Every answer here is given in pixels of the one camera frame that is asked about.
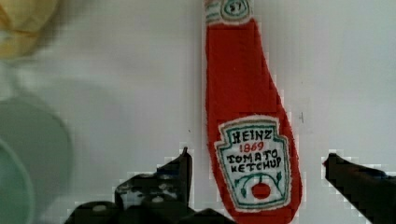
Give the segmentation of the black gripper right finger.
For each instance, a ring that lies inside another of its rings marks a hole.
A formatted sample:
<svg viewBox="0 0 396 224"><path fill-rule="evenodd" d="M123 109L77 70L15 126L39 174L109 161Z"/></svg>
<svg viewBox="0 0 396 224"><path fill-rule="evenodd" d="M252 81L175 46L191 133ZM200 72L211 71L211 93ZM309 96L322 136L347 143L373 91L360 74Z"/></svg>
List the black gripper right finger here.
<svg viewBox="0 0 396 224"><path fill-rule="evenodd" d="M372 224L395 224L396 182L385 172L330 153L325 178Z"/></svg>

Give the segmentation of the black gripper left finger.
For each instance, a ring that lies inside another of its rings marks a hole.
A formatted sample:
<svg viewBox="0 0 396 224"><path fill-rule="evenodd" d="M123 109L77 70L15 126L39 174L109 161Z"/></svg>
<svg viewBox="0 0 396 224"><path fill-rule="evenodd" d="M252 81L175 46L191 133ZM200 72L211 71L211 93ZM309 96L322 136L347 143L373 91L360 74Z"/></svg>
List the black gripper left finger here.
<svg viewBox="0 0 396 224"><path fill-rule="evenodd" d="M152 174L138 174L119 184L115 203L124 210L140 206L145 200L163 199L189 204L192 178L192 156L188 148Z"/></svg>

